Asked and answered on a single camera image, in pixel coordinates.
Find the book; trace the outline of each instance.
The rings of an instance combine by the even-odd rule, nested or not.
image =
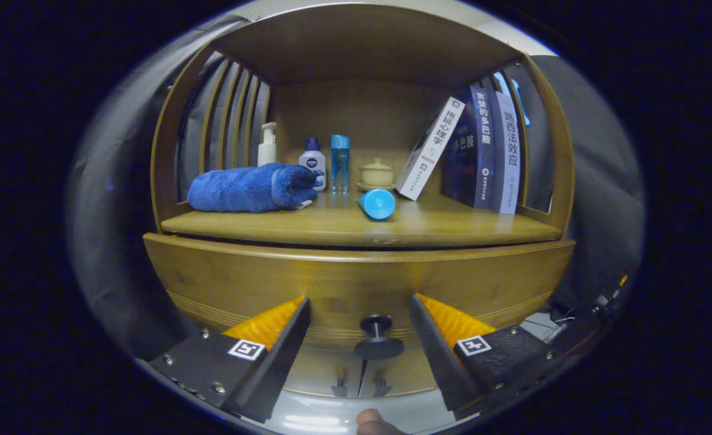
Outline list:
[[[423,186],[429,180],[431,171],[442,157],[463,110],[463,102],[455,97],[447,99],[447,103],[436,114],[434,122],[420,135],[402,172],[398,175],[396,181],[398,193],[413,201],[418,199]]]
[[[458,97],[465,106],[445,153],[442,194],[474,208],[491,208],[493,121],[488,93],[472,85]]]
[[[491,210],[514,214],[520,189],[520,138],[513,96],[503,74],[483,80],[494,122],[493,199]]]

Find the blue glass bottle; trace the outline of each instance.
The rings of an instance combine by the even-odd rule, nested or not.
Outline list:
[[[348,157],[351,140],[348,136],[332,135],[332,193],[348,192]]]

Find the drawer knob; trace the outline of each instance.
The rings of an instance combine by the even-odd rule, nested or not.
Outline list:
[[[361,319],[359,326],[373,337],[356,344],[356,356],[366,360],[380,360],[394,358],[402,353],[404,343],[400,339],[383,336],[383,333],[391,329],[391,325],[391,317],[384,314],[372,314]]]

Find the wooden cabinet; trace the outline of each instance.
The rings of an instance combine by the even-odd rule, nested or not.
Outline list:
[[[179,131],[215,53],[224,55],[226,66],[206,111],[199,170],[207,170],[216,129],[218,162],[212,166],[256,164],[251,132],[276,121],[283,163],[296,163],[305,137],[319,137],[328,153],[329,135],[350,136],[348,195],[324,192],[306,209],[262,214],[198,212],[177,201]],[[442,196],[437,168],[417,201],[398,198],[387,222],[367,219],[355,203],[361,194],[356,168],[372,157],[401,168],[429,116],[453,91],[514,63],[533,79],[549,116],[550,212],[524,207],[525,174],[518,212],[509,216]],[[230,67],[238,72],[227,74]],[[270,87],[267,110],[256,107],[260,85]],[[216,116],[220,98],[226,109]],[[525,140],[522,146],[527,168]],[[295,391],[331,396],[345,373],[348,394],[354,394],[361,361],[353,346],[365,338],[359,320],[375,313],[392,317],[387,335],[405,341],[406,350],[371,363],[362,394],[380,378],[392,386],[389,394],[435,388],[409,323],[409,297],[422,292],[494,327],[517,324],[549,298],[574,248],[566,237],[574,197],[571,138],[546,78],[525,53],[405,8],[303,8],[209,42],[166,99],[150,168],[157,234],[144,236],[146,249],[182,311],[226,329],[298,295],[309,297],[312,324],[286,384]]]

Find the black background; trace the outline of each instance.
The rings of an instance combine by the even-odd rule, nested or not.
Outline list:
[[[88,313],[66,258],[62,198],[110,90],[229,8],[0,5],[0,433],[220,433],[141,377]],[[632,133],[649,190],[643,270],[618,324],[489,430],[712,433],[712,3],[487,8],[596,83]]]

